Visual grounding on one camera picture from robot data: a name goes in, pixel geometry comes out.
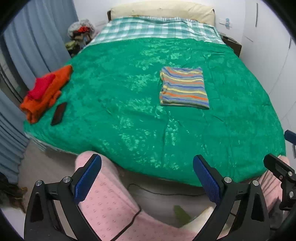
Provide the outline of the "blue grey curtain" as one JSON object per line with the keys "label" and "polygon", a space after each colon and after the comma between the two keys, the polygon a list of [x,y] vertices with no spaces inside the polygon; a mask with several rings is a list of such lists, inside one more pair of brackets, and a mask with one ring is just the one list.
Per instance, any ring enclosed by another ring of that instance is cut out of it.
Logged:
{"label": "blue grey curtain", "polygon": [[[35,79],[62,67],[70,55],[65,43],[78,21],[73,1],[27,1],[7,22],[1,37],[16,72],[28,89]],[[19,165],[28,145],[25,114],[1,92],[1,174],[18,182]]]}

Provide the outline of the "black smartphone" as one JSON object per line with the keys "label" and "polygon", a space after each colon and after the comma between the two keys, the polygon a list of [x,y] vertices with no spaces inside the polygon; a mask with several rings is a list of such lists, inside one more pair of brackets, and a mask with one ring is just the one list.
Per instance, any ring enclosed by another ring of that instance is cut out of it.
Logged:
{"label": "black smartphone", "polygon": [[63,102],[56,107],[56,110],[54,112],[54,115],[51,121],[51,126],[58,125],[62,121],[66,107],[67,107],[67,102]]}

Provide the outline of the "striped garment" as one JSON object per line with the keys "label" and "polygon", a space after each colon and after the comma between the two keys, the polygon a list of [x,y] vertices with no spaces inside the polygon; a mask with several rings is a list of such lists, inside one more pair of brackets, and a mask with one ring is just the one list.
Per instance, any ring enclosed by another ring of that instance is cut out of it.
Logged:
{"label": "striped garment", "polygon": [[160,79],[162,81],[159,93],[161,105],[209,109],[202,68],[165,66],[160,71]]}

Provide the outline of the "white wardrobe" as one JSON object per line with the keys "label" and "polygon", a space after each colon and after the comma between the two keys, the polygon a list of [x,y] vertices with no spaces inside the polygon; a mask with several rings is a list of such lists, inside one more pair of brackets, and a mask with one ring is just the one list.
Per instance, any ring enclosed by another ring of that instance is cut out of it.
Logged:
{"label": "white wardrobe", "polygon": [[295,132],[295,40],[264,1],[245,2],[241,59],[269,95],[283,130]]}

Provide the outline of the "green bedspread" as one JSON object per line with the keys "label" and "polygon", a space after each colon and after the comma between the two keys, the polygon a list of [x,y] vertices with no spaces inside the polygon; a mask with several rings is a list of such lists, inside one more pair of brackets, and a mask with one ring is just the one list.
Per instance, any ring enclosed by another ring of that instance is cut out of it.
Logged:
{"label": "green bedspread", "polygon": [[[127,170],[199,186],[200,154],[240,182],[265,172],[267,154],[285,155],[285,139],[268,94],[226,45],[193,39],[139,38],[86,47],[72,58],[70,81],[30,137],[80,154],[96,151]],[[201,68],[209,109],[162,106],[161,69]]]}

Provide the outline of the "green slipper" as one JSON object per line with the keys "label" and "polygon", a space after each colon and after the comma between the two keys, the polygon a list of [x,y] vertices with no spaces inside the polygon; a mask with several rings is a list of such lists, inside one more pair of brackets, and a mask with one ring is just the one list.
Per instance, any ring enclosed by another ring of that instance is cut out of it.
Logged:
{"label": "green slipper", "polygon": [[179,205],[174,206],[174,213],[180,226],[184,226],[192,220],[191,216],[189,216],[189,214],[187,214]]}

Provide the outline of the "orange red clothes pile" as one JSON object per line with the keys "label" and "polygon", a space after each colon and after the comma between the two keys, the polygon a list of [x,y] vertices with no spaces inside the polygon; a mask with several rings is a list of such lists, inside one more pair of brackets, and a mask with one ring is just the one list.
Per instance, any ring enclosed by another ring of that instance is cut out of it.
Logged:
{"label": "orange red clothes pile", "polygon": [[36,78],[34,88],[29,90],[20,104],[29,123],[37,123],[43,113],[53,106],[61,95],[61,88],[70,80],[72,71],[73,67],[66,65]]}

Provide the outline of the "wall socket with plug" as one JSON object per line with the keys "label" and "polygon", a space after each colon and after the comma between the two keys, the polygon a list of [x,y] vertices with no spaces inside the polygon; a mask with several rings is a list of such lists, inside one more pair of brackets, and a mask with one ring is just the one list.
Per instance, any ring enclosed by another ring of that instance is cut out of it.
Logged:
{"label": "wall socket with plug", "polygon": [[232,28],[232,23],[229,18],[219,19],[219,24],[224,25],[227,29]]}

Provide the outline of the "cream pillow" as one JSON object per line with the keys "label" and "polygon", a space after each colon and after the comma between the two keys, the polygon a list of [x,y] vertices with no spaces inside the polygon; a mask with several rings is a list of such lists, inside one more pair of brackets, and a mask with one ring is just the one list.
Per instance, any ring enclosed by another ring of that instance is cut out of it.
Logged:
{"label": "cream pillow", "polygon": [[107,12],[109,20],[123,16],[154,16],[184,18],[215,25],[215,11],[211,6],[187,1],[139,1],[122,4]]}

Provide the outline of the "dark bedside table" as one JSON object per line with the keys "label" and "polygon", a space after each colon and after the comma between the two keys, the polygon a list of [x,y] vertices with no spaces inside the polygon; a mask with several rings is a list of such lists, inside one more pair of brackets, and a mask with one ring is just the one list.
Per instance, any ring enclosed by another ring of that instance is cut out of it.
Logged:
{"label": "dark bedside table", "polygon": [[219,35],[222,41],[233,50],[235,55],[239,57],[241,53],[242,45],[236,40],[232,39],[231,37],[228,37],[224,33],[219,32]]}

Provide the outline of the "clothes heap on chair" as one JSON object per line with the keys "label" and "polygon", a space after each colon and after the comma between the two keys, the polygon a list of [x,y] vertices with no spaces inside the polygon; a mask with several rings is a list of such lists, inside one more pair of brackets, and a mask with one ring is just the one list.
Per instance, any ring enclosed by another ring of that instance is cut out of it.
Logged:
{"label": "clothes heap on chair", "polygon": [[95,34],[95,27],[88,19],[74,22],[68,28],[68,37],[70,38],[70,41],[65,44],[70,56],[74,57],[83,50],[92,41]]}

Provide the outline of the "pink pyjama right leg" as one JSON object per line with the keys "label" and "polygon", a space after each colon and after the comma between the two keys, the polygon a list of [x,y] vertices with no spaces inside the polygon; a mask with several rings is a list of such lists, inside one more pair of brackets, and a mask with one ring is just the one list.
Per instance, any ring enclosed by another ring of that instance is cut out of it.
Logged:
{"label": "pink pyjama right leg", "polygon": [[[278,158],[288,164],[287,157],[278,156]],[[268,240],[279,240],[280,237],[289,236],[292,232],[292,226],[295,225],[295,205],[291,211],[280,210],[280,203],[282,199],[280,181],[267,169],[267,171],[260,176],[259,179],[251,180],[248,184],[249,183],[253,183],[255,185],[259,184],[263,192],[269,217],[270,232]],[[229,218],[227,219],[226,224],[224,225],[224,228],[218,238],[224,237],[229,233],[239,208],[239,204],[239,201],[234,203]],[[198,234],[206,221],[209,219],[210,215],[213,213],[215,207],[208,207],[198,217],[184,225],[183,228]]]}

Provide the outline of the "checkered teal bed sheet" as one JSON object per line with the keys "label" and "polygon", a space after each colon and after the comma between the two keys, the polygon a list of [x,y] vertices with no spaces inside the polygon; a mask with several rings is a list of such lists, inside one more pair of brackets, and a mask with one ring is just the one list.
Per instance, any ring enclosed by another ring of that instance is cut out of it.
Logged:
{"label": "checkered teal bed sheet", "polygon": [[138,38],[178,38],[224,44],[213,25],[196,20],[157,18],[152,16],[126,16],[116,18],[103,28],[89,43],[96,45]]}

